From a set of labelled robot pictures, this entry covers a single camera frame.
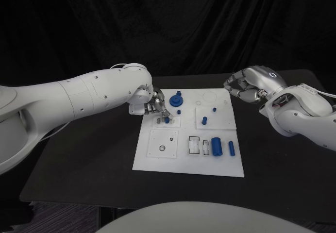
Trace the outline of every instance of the small blue piece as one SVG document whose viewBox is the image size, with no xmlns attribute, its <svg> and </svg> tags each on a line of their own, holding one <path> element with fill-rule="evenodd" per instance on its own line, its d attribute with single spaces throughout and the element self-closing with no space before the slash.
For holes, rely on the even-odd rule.
<svg viewBox="0 0 336 233">
<path fill-rule="evenodd" d="M 206 125 L 207 117 L 203 117 L 201 124 Z"/>
<path fill-rule="evenodd" d="M 235 148 L 233 148 L 233 142 L 229 142 L 229 154 L 230 156 L 235 156 Z"/>
<path fill-rule="evenodd" d="M 213 156 L 222 155 L 222 143 L 219 137 L 212 138 L 212 155 Z"/>
<path fill-rule="evenodd" d="M 178 107 L 183 104 L 183 98 L 180 95 L 180 91 L 177 91 L 175 95 L 170 97 L 168 103 L 173 107 Z"/>
</svg>

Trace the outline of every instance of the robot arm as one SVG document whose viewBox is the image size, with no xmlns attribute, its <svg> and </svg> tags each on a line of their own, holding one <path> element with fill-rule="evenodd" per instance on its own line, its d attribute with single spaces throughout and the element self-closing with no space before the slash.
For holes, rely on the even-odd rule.
<svg viewBox="0 0 336 233">
<path fill-rule="evenodd" d="M 0 174 L 26 157 L 59 125 L 129 103 L 129 114 L 161 112 L 164 96 L 139 64 L 23 87 L 0 86 Z"/>
<path fill-rule="evenodd" d="M 229 84 L 237 80 L 242 90 Z M 266 99 L 259 113 L 268 117 L 276 132 L 291 137 L 298 133 L 317 145 L 336 151 L 336 112 L 318 93 L 305 84 L 288 87 L 281 76 L 263 66 L 236 72 L 223 83 L 229 93 L 248 103 Z"/>
</svg>

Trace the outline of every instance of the black backdrop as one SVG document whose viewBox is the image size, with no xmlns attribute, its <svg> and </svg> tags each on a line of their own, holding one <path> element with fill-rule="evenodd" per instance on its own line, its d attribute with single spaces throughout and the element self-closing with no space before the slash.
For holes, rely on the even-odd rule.
<svg viewBox="0 0 336 233">
<path fill-rule="evenodd" d="M 135 62 L 152 76 L 249 65 L 304 68 L 334 92 L 334 8 L 334 1 L 315 0 L 0 1 L 0 85 L 46 83 Z M 11 209 L 21 210 L 37 155 L 0 176 L 0 200 Z"/>
</svg>

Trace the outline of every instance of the white board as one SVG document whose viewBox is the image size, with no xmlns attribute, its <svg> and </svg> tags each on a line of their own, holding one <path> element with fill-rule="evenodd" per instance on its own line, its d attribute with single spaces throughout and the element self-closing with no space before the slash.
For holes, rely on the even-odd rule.
<svg viewBox="0 0 336 233">
<path fill-rule="evenodd" d="M 175 95 L 177 90 L 181 92 L 183 104 L 178 107 L 173 107 L 168 103 L 168 99 Z M 165 97 L 165 108 L 178 119 L 174 124 L 165 124 L 160 127 L 157 125 L 163 124 L 163 122 L 157 124 L 157 118 L 160 118 L 161 114 L 144 115 L 132 170 L 243 177 L 235 121 L 232 121 L 233 109 L 227 91 L 225 89 L 165 89 L 163 90 L 163 94 Z M 196 119 L 196 109 L 200 116 L 206 115 L 207 110 L 210 110 L 206 116 L 209 122 L 207 129 L 206 125 L 201 129 L 197 127 L 199 119 Z M 165 140 L 170 137 L 165 131 L 177 131 L 175 157 L 170 156 L 165 158 L 161 156 L 158 144 L 155 145 L 151 142 L 151 146 L 148 147 L 152 130 L 161 131 L 161 133 L 157 134 L 161 136 L 160 140 Z M 200 152 L 196 155 L 188 154 L 190 136 L 199 137 Z M 210 141 L 213 137 L 220 138 L 222 156 L 212 155 Z M 203 155 L 203 140 L 209 141 L 210 155 Z M 229 154 L 229 141 L 233 142 L 235 156 Z M 147 156 L 148 150 L 155 150 L 157 154 L 154 157 Z"/>
</svg>

